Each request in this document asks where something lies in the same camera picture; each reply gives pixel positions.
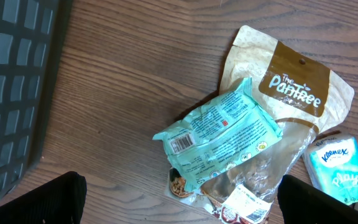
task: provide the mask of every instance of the light blue wrapper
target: light blue wrapper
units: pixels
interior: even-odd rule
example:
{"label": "light blue wrapper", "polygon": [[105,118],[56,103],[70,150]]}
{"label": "light blue wrapper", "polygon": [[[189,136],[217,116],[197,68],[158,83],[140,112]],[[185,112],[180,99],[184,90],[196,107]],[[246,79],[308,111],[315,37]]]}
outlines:
{"label": "light blue wrapper", "polygon": [[313,186],[346,205],[358,202],[356,139],[337,134],[314,142],[310,149],[304,158]]}
{"label": "light blue wrapper", "polygon": [[281,140],[282,130],[251,97],[252,80],[190,112],[156,134],[192,192]]}

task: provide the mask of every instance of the plastic laundry basket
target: plastic laundry basket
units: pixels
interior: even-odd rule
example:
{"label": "plastic laundry basket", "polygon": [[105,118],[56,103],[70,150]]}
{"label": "plastic laundry basket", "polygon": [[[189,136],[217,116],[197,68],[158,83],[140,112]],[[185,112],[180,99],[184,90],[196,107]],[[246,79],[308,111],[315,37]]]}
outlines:
{"label": "plastic laundry basket", "polygon": [[0,198],[40,159],[71,4],[0,0]]}

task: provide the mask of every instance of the trash pile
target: trash pile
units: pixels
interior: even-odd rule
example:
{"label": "trash pile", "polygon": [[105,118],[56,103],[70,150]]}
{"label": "trash pile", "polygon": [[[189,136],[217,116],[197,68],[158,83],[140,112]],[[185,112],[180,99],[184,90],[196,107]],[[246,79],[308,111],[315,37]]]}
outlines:
{"label": "trash pile", "polygon": [[[354,90],[323,64],[243,26],[219,94],[154,136],[172,165],[165,194],[223,223],[265,223],[282,177],[319,133],[344,121]],[[358,184],[356,140],[335,138],[304,155],[313,185],[327,194],[345,186],[330,195],[358,201],[350,189]]]}

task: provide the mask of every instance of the wood grain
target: wood grain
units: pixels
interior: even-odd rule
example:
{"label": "wood grain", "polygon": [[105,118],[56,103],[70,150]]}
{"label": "wood grain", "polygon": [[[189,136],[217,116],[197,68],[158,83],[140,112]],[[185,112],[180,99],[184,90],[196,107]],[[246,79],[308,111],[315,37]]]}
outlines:
{"label": "wood grain", "polygon": [[[338,73],[356,91],[339,127],[358,140],[358,0],[77,0],[44,159],[3,202],[75,170],[88,181],[83,223],[218,223],[163,196],[170,164],[151,141],[216,96],[240,26]],[[310,182],[303,161],[291,174]],[[277,202],[269,223],[283,223]]]}

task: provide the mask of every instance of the kleenex tissue pack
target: kleenex tissue pack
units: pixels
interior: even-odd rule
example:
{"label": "kleenex tissue pack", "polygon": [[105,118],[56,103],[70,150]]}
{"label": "kleenex tissue pack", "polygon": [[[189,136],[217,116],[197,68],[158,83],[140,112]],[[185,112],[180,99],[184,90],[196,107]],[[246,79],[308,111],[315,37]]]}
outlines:
{"label": "kleenex tissue pack", "polygon": [[358,146],[353,136],[315,141],[303,154],[313,187],[350,205],[358,202]]}

